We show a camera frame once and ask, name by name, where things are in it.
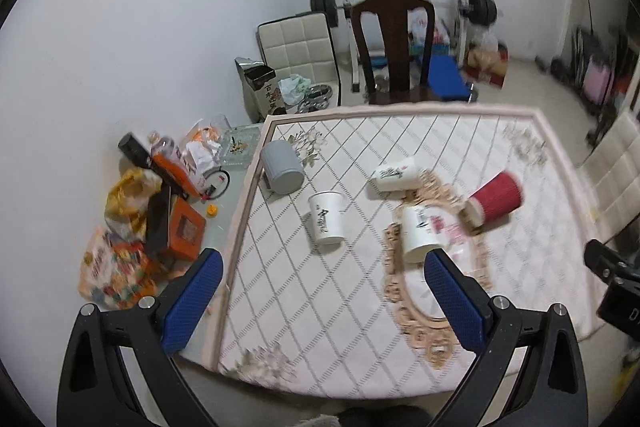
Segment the white paper cup on medallion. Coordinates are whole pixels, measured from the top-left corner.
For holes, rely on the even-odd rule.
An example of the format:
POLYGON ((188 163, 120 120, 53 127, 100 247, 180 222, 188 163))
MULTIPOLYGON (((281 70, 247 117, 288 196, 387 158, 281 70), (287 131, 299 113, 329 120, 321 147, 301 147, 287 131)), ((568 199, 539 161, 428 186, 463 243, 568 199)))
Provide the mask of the white paper cup on medallion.
POLYGON ((400 213, 400 227, 405 262, 417 265, 428 253, 442 248, 444 221, 437 208, 405 207, 400 213))

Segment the white paper cup left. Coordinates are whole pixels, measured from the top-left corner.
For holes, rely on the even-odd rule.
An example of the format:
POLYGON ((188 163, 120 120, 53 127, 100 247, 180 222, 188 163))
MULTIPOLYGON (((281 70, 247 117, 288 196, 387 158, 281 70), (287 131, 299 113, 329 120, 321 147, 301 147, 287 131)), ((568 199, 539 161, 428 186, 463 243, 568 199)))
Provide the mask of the white paper cup left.
POLYGON ((332 245, 345 237, 343 213, 345 196, 340 192, 324 191, 308 198, 314 243, 332 245))

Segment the white quilted chair by wall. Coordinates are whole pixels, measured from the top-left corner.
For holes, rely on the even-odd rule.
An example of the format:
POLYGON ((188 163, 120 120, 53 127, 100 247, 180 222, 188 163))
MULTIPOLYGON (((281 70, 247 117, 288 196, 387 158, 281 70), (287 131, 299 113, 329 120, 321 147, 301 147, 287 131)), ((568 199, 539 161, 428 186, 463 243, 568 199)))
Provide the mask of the white quilted chair by wall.
POLYGON ((262 23, 257 42, 277 80, 299 75, 312 84, 327 84, 332 88, 329 106, 341 105, 342 83, 326 14, 308 12, 262 23))

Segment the yellow plastic bag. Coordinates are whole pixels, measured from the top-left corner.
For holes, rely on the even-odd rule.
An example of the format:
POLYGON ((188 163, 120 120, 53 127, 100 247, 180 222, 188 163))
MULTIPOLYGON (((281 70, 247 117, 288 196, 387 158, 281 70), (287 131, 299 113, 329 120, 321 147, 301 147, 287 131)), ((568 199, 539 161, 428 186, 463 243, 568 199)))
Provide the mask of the yellow plastic bag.
POLYGON ((149 169, 127 169, 107 194, 104 219, 108 228, 128 243, 143 242, 149 202, 163 181, 149 169))

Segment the glass ashtray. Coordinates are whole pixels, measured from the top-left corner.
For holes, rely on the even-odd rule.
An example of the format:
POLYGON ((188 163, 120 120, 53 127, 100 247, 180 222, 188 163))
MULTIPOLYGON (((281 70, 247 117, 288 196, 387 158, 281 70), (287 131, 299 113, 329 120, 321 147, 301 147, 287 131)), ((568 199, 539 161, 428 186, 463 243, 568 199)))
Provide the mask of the glass ashtray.
POLYGON ((253 159, 261 131, 259 124, 228 130, 222 137, 219 165, 226 170, 247 168, 253 159))

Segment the floral diamond pattern tablecloth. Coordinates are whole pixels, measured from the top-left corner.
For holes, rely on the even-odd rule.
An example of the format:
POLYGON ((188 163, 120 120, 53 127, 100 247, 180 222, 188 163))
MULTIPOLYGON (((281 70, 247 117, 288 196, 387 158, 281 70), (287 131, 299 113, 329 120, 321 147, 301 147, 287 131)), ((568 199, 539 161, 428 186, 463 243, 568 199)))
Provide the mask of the floral diamond pattern tablecloth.
POLYGON ((404 260, 400 213, 437 208, 442 246, 490 295, 545 310, 563 303, 576 335, 601 323, 582 263, 592 236, 575 170, 544 114, 487 104, 343 107, 280 116, 259 141, 290 142, 302 187, 273 193, 254 159, 224 250, 226 283, 205 321, 201 366, 269 389, 332 399, 390 399, 456 387, 472 361, 424 281, 404 260), (372 197, 374 169, 413 156, 414 191, 372 197), (480 229, 464 204, 501 171, 523 204, 480 229), (317 245, 308 198, 345 196, 345 237, 317 245))

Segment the dark wooden chair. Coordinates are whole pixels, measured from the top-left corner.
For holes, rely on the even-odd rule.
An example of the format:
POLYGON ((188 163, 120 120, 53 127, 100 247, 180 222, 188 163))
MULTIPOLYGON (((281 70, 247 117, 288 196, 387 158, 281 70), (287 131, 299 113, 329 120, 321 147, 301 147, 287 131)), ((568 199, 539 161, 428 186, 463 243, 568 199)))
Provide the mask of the dark wooden chair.
POLYGON ((430 85, 434 31, 435 7, 430 0, 362 0, 352 6, 352 32, 366 83, 367 102, 370 105, 439 101, 430 85), (420 9, 425 11, 427 25, 420 78, 412 87, 408 15, 420 9), (371 55, 361 25, 364 13, 378 18, 390 80, 387 92, 378 90, 375 84, 371 55))

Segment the white cup with calligraphy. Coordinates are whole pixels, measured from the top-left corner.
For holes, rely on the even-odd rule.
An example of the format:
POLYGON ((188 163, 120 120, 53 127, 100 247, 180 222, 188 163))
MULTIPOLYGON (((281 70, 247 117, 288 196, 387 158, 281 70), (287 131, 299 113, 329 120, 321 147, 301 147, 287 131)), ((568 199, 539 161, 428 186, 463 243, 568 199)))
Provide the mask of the white cup with calligraphy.
POLYGON ((421 186, 421 169, 413 156, 379 165, 370 176, 367 192, 372 197, 414 191, 421 186))

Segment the pink suitcase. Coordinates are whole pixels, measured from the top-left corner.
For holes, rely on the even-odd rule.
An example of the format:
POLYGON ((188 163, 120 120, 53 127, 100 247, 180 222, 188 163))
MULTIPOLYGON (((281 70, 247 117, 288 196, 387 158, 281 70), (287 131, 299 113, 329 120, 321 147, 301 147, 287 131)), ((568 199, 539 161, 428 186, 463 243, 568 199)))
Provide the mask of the pink suitcase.
POLYGON ((611 80, 611 66, 595 56, 590 57, 582 85, 585 97, 593 104, 602 105, 610 96, 611 80))

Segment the colourful snack bag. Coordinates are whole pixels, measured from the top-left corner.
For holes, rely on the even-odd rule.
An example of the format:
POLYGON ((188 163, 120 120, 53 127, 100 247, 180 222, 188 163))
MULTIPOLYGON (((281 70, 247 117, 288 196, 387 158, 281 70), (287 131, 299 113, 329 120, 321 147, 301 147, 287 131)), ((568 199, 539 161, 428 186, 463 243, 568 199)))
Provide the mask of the colourful snack bag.
POLYGON ((156 297, 160 265, 144 245, 126 242, 117 234, 96 229, 82 256, 79 294, 111 310, 130 309, 143 297, 156 297))

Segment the grey mug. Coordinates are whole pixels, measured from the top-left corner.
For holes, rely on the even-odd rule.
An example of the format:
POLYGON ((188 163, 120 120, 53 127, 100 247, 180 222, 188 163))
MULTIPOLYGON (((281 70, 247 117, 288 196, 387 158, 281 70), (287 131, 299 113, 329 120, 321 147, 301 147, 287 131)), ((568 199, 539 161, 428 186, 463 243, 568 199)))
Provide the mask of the grey mug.
POLYGON ((288 195, 302 187, 304 169, 290 142, 276 140, 267 143, 260 152, 260 160, 266 180, 274 193, 288 195))

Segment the orange gift box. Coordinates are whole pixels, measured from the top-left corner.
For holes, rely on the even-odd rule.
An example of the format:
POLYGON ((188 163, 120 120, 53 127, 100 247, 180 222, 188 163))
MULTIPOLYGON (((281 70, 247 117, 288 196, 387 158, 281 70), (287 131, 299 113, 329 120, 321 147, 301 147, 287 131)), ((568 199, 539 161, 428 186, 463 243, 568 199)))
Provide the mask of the orange gift box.
POLYGON ((177 197, 168 215, 163 253, 182 261, 194 261, 201 252, 206 220, 188 202, 177 197))

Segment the white quilted chair right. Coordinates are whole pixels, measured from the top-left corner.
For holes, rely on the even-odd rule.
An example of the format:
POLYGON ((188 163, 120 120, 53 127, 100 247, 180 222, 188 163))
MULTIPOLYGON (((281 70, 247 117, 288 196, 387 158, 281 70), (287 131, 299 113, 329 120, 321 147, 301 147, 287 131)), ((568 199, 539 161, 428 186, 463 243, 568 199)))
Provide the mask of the white quilted chair right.
POLYGON ((577 169, 597 239, 606 243, 639 217, 639 121, 623 110, 577 169))

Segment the brown white paper bag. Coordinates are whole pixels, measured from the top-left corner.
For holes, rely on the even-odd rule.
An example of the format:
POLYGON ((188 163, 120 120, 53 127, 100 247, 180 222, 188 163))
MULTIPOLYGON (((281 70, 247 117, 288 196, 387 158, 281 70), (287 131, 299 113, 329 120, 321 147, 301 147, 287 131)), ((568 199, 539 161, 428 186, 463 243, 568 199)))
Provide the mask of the brown white paper bag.
POLYGON ((253 122, 270 115, 286 113, 276 72, 262 61, 235 57, 234 64, 242 84, 245 109, 253 122))

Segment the black thermos bottle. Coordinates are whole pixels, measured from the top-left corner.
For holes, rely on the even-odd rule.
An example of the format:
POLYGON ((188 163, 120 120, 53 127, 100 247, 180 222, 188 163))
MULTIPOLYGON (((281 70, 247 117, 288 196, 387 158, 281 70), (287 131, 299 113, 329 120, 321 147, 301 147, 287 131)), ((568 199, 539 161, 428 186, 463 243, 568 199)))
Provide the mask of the black thermos bottle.
POLYGON ((146 148, 131 133, 127 132, 122 139, 119 140, 118 149, 134 167, 149 169, 151 166, 151 156, 146 148))

